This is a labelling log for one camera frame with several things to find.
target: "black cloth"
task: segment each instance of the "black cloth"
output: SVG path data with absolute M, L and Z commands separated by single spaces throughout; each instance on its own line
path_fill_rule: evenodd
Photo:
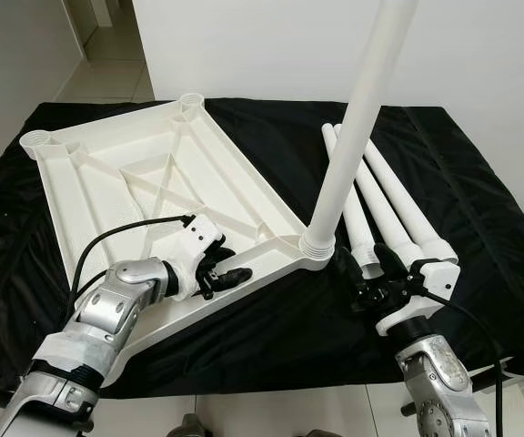
M 44 103 L 22 133 L 149 105 Z M 320 127 L 339 122 L 345 105 L 212 99 L 207 110 L 308 223 L 328 165 Z M 37 165 L 18 138 L 0 158 L 0 402 L 57 329 L 68 291 Z M 383 107 L 372 139 L 458 253 L 462 273 L 452 299 L 485 321 L 501 355 L 517 357 L 522 368 L 524 215 L 514 198 L 441 108 Z M 348 244 L 342 222 L 337 237 L 338 245 Z M 393 346 L 372 320 L 351 313 L 348 283 L 333 264 L 295 271 L 139 353 L 103 396 L 399 381 Z M 490 364 L 489 348 L 468 320 L 443 309 L 431 321 L 467 367 Z

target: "white pole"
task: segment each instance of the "white pole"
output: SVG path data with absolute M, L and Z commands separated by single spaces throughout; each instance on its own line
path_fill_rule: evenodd
M 329 123 L 323 125 L 321 130 L 323 131 L 327 153 L 331 157 L 337 144 L 337 134 Z M 361 270 L 363 270 L 363 277 L 372 279 L 381 276 L 383 271 L 379 266 L 379 259 L 373 250 L 375 241 L 373 240 L 373 235 L 371 235 L 368 220 L 365 217 L 359 196 L 354 187 L 351 187 L 345 201 L 343 217 L 345 218 L 345 227 L 351 243 L 351 254 L 361 267 Z
M 439 237 L 436 230 L 434 230 L 371 140 L 369 140 L 365 149 L 365 159 L 371 166 L 371 170 L 377 177 L 379 184 L 388 195 L 389 201 L 397 211 L 409 235 L 422 248 L 426 258 L 437 258 L 458 264 L 459 258 L 456 252 L 454 252 L 447 241 Z
M 335 228 L 375 124 L 381 98 L 403 45 L 418 0 L 382 0 L 363 64 L 343 118 L 337 149 L 318 195 L 313 218 L 299 247 L 312 259 L 329 259 Z
M 340 125 L 335 126 L 336 133 L 339 129 Z M 393 208 L 389 205 L 385 194 L 373 178 L 368 166 L 363 161 L 359 164 L 357 171 L 357 183 L 365 202 L 368 204 L 369 212 L 378 225 L 381 236 L 389 248 L 398 254 L 401 262 L 409 269 L 412 262 L 417 259 L 424 259 L 424 252 L 411 240 Z

